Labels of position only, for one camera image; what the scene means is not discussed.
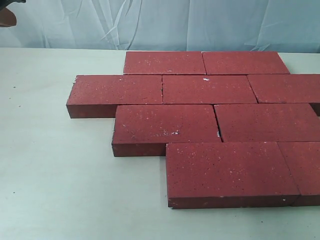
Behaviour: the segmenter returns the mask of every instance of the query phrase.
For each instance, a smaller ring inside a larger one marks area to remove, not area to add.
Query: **brick pattern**
[[[71,118],[114,118],[116,157],[164,156],[174,209],[320,206],[320,74],[276,52],[127,52],[78,76]]]

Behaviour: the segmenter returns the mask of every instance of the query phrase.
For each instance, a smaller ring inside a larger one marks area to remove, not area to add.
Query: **white table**
[[[282,53],[293,74],[320,54]],[[114,119],[70,119],[76,75],[122,74],[125,51],[0,48],[1,240],[309,240],[320,207],[172,210],[163,157],[113,157]]]

